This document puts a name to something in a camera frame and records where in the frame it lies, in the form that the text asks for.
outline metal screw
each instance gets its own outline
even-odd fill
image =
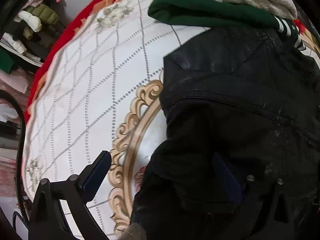
[[[77,174],[72,174],[72,175],[69,177],[69,179],[70,179],[71,181],[75,181],[76,179],[78,179],[78,175],[77,175]]]
[[[284,182],[283,182],[283,179],[277,179],[277,182],[279,185],[282,185]]]
[[[46,184],[47,182],[48,182],[48,179],[41,179],[40,184],[41,184],[41,185],[44,185],[44,184]]]
[[[254,176],[253,175],[248,175],[247,176],[248,181],[254,181]]]

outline cable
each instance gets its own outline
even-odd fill
[[[23,196],[22,196],[22,188],[21,188],[21,165],[22,165],[22,154],[23,154],[23,146],[24,146],[24,138],[26,136],[26,123],[23,115],[23,111],[19,105],[19,103],[10,95],[8,92],[0,90],[0,98],[6,100],[16,111],[18,116],[20,117],[20,139],[19,146],[17,151],[17,159],[16,159],[16,194],[18,199],[18,204],[20,208],[20,212],[22,215],[21,221],[29,229],[29,219],[24,208],[23,204]]]
[[[21,220],[21,222],[23,223],[23,217],[18,213],[18,211],[14,211],[13,212],[13,215],[12,215],[12,227],[13,227],[13,230],[15,232],[17,232],[17,229],[16,229],[16,219],[17,217]]]

